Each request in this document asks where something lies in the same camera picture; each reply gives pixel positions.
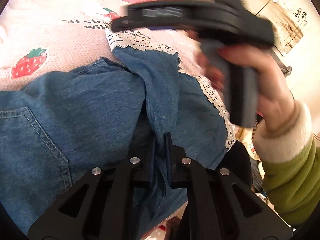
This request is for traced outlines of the green sleeve right forearm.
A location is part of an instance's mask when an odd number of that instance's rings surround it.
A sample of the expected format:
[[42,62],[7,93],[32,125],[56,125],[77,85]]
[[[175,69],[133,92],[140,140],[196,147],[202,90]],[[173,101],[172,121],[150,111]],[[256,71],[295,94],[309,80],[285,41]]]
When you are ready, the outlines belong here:
[[265,171],[263,188],[287,224],[304,224],[319,202],[319,147],[308,107],[295,101],[287,124],[275,132],[261,121],[253,145]]

